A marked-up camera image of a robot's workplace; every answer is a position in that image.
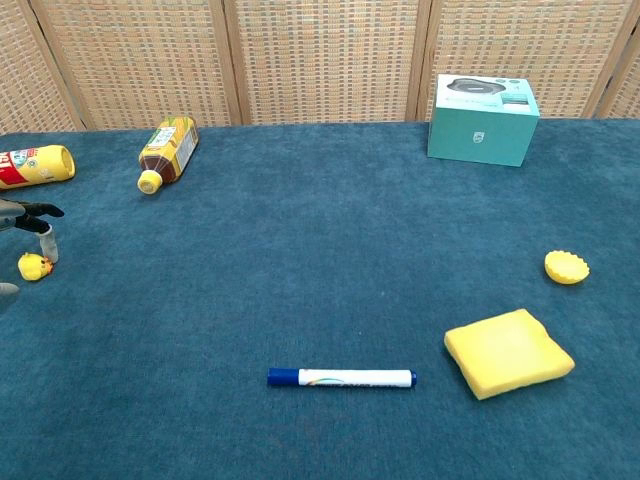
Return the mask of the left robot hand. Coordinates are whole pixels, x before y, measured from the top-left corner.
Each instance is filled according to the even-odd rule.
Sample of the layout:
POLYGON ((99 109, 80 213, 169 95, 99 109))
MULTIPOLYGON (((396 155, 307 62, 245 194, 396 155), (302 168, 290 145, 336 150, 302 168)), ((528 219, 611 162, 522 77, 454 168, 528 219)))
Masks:
POLYGON ((61 218, 64 211, 50 203, 31 203, 1 200, 1 230, 16 228, 34 233, 40 238, 45 256, 54 263, 58 260, 58 249, 52 225, 42 216, 61 218))

